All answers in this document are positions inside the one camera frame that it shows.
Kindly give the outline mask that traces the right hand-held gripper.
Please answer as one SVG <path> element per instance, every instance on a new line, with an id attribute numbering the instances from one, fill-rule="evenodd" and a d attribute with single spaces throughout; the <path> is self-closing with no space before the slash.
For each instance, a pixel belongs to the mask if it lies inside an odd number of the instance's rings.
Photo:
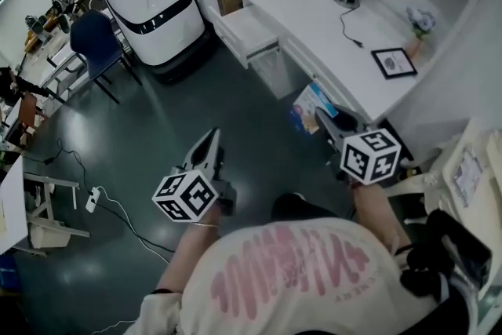
<path id="1" fill-rule="evenodd" d="M 331 118 L 317 107 L 315 120 L 327 133 L 333 149 L 327 166 L 339 181 L 356 180 L 369 185 L 389 180 L 399 169 L 406 147 L 392 128 L 367 128 L 362 116 L 349 108 L 335 106 Z"/>

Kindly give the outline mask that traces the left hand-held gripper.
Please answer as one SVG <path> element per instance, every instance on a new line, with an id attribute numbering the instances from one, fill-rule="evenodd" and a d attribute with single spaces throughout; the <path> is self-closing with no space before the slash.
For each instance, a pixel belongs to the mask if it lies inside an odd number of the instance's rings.
<path id="1" fill-rule="evenodd" d="M 199 223 L 217 204 L 225 216 L 235 213 L 237 191 L 218 175 L 224 150 L 220 146 L 219 128 L 204 134 L 186 154 L 183 169 L 175 166 L 163 177 L 152 196 L 152 202 L 173 222 Z"/>

